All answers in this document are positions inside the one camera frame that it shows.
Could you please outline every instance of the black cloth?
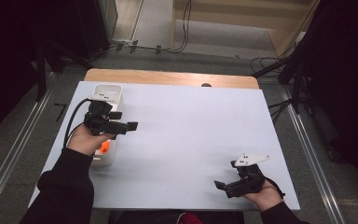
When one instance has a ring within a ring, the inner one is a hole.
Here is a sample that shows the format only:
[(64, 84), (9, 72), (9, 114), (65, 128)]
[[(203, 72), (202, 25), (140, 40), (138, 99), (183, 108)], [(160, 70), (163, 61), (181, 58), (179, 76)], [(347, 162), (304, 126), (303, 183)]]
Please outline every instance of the black cloth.
[[(91, 156), (63, 148), (52, 170), (41, 175), (37, 184), (40, 193), (20, 223), (90, 223), (94, 199), (94, 187), (89, 176), (91, 162)], [(205, 221), (208, 215), (200, 217), (208, 224)], [(265, 224), (307, 223), (301, 222), (285, 203), (262, 212), (261, 217)], [(142, 218), (137, 217), (136, 223), (143, 223)]]

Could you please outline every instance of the white table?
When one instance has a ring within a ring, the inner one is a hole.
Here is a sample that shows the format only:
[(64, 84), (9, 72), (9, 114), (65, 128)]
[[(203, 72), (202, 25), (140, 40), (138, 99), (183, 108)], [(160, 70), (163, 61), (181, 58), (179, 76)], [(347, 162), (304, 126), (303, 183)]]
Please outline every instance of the white table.
[[(101, 82), (80, 82), (48, 156), (44, 171), (61, 154), (72, 111)], [(228, 199), (214, 180), (239, 179), (230, 161), (242, 153), (267, 154), (259, 163), (265, 176), (299, 209), (282, 150), (260, 90), (119, 84), (122, 121), (139, 121), (136, 132), (120, 135), (114, 162), (91, 168), (94, 207), (107, 209), (248, 210), (243, 198)], [(84, 105), (73, 127), (83, 120)]]

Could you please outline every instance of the wooden furniture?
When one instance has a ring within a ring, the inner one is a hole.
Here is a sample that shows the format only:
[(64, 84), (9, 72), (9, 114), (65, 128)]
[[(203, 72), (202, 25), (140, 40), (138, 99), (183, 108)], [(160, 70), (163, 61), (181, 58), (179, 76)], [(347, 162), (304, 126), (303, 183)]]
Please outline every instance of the wooden furniture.
[(84, 80), (180, 86), (201, 86), (208, 83), (213, 87), (259, 89), (254, 77), (141, 70), (90, 69)]
[[(320, 0), (191, 0), (191, 21), (267, 28), (278, 56), (307, 31)], [(173, 0), (172, 46), (175, 20), (183, 18), (187, 1)]]

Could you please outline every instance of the person's right hand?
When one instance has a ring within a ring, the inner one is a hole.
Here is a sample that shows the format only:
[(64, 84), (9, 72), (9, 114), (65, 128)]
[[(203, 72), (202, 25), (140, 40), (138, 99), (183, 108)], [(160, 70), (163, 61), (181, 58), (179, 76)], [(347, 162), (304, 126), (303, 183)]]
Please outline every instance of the person's right hand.
[(264, 181), (262, 189), (258, 193), (248, 193), (242, 197), (255, 203), (261, 212), (282, 202), (281, 195), (277, 189), (267, 180)]

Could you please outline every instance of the black sweater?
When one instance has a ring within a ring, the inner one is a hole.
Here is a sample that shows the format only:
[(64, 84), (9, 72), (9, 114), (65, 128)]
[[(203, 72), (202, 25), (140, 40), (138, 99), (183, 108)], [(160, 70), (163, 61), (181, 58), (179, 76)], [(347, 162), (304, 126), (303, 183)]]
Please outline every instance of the black sweater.
[[(40, 193), (21, 223), (90, 223), (94, 198), (91, 162), (92, 157), (64, 148), (53, 169), (41, 175)], [(285, 203), (262, 212), (261, 217), (265, 224), (307, 223), (299, 221)]]

